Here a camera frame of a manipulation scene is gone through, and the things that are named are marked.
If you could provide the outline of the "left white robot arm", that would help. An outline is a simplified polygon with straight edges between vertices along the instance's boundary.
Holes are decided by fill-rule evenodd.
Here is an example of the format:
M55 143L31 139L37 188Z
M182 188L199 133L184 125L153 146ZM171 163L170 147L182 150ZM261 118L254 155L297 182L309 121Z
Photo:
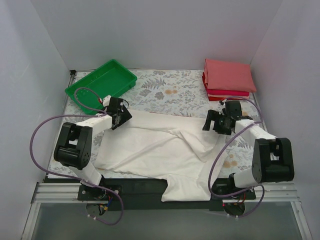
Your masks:
M126 103L122 98L107 96L102 102L105 113L77 123L66 122L58 136L54 160L71 169L85 185L92 184L89 194L95 200L103 199L107 191L101 184L102 175L91 162L93 138L106 130L117 129L132 118Z

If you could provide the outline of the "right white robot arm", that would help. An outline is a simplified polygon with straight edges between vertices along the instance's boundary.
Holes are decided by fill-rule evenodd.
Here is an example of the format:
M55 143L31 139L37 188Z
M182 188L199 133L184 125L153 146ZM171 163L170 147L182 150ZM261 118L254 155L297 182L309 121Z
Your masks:
M243 195L245 188L261 183L292 181L295 170L291 141L269 134L250 116L243 115L238 100L222 101L221 104L224 106L222 111L208 110L202 129L242 137L253 147L253 157L250 169L232 173L227 178L218 178L211 190L216 194L226 190L230 198L237 199Z

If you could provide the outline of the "white t-shirt red print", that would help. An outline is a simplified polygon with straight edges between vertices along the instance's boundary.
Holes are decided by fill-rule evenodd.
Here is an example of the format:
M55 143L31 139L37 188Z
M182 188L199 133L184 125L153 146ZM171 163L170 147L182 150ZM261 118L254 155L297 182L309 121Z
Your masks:
M106 130L94 166L166 180L161 200L208 201L227 154L226 136L202 130L205 119L132 110L132 118Z

